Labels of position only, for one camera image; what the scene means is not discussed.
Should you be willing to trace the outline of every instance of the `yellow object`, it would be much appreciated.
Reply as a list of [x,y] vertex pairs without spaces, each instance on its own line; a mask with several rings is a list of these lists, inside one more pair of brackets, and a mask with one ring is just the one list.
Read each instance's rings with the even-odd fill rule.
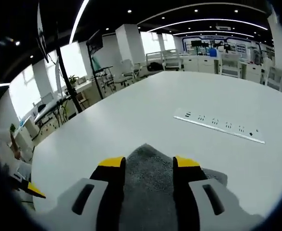
[[100,162],[99,166],[106,166],[106,167],[120,167],[121,166],[121,160],[123,159],[123,156],[115,157],[115,158],[108,158],[104,161]]
[[38,193],[38,194],[40,194],[41,196],[44,196],[44,197],[45,197],[45,195],[44,195],[42,192],[40,192],[40,190],[37,189],[31,182],[28,182],[28,187],[27,187],[27,188],[30,189],[30,190],[32,190],[32,191],[34,191],[35,193]]
[[195,167],[195,166],[200,166],[198,162],[191,160],[191,159],[186,159],[182,158],[180,156],[176,156],[177,163],[179,167]]

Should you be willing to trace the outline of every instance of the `desk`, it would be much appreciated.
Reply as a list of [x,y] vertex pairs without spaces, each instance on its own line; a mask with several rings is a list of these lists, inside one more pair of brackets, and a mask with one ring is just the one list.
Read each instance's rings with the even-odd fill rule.
[[61,99],[54,99],[51,102],[49,102],[45,108],[39,112],[34,120],[35,124],[38,124],[45,116],[48,114],[54,112],[58,106],[60,106],[64,101],[68,100],[68,97],[64,95]]
[[[256,124],[266,143],[174,119],[179,107]],[[228,76],[160,72],[91,106],[36,147],[32,181],[47,197],[34,198],[36,211],[55,207],[101,160],[128,156],[144,143],[225,173],[250,214],[268,215],[282,196],[282,93]]]

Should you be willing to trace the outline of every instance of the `potted plant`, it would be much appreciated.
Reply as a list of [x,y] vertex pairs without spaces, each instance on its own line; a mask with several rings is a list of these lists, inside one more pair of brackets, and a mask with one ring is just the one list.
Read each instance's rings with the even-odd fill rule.
[[70,82],[71,86],[74,88],[75,85],[76,85],[77,80],[79,79],[79,77],[77,77],[75,75],[72,75],[68,79],[69,79],[69,82]]

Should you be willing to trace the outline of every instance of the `led strip light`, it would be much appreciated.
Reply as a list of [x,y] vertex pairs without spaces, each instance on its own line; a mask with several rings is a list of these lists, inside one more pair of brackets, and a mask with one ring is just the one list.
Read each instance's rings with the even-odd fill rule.
[[246,35],[242,33],[237,33],[237,32],[229,32],[229,31],[218,31],[218,30],[200,30],[200,31],[189,31],[189,32],[184,32],[184,33],[178,33],[178,34],[173,34],[173,35],[183,35],[183,34],[192,34],[192,33],[206,33],[206,32],[215,32],[215,33],[230,33],[230,34],[236,34],[236,35],[244,35],[248,37],[254,38],[252,35]]
[[84,2],[82,3],[82,6],[81,6],[81,8],[80,8],[80,10],[79,10],[79,12],[78,12],[77,18],[75,19],[75,22],[74,22],[74,25],[73,25],[73,28],[72,28],[72,32],[71,32],[69,44],[71,44],[72,41],[73,41],[75,32],[76,32],[77,27],[78,27],[78,24],[79,24],[79,21],[80,21],[80,19],[81,19],[81,17],[82,17],[82,14],[83,14],[83,12],[84,12],[84,10],[85,10],[85,7],[87,6],[87,4],[88,4],[89,1],[90,1],[90,0],[84,0]]
[[172,24],[168,24],[168,25],[165,25],[165,26],[160,26],[158,28],[149,30],[147,32],[152,32],[154,30],[158,30],[158,29],[161,29],[161,28],[164,28],[164,27],[167,27],[167,26],[173,26],[173,25],[182,24],[182,23],[199,22],[199,21],[229,21],[229,22],[245,23],[245,24],[248,24],[248,25],[259,27],[259,28],[264,29],[264,30],[268,30],[267,28],[265,28],[263,26],[259,26],[259,25],[253,24],[253,23],[244,22],[244,21],[240,21],[240,20],[221,19],[221,18],[204,18],[204,19],[194,19],[194,20],[188,20],[188,21],[183,21],[183,22],[178,22],[178,23],[172,23]]

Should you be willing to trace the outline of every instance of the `air vent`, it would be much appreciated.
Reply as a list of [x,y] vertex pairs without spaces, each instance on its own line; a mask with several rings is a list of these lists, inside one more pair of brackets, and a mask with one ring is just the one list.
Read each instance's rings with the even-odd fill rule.
[[216,26],[217,30],[228,30],[230,31],[231,30],[231,27],[229,26]]

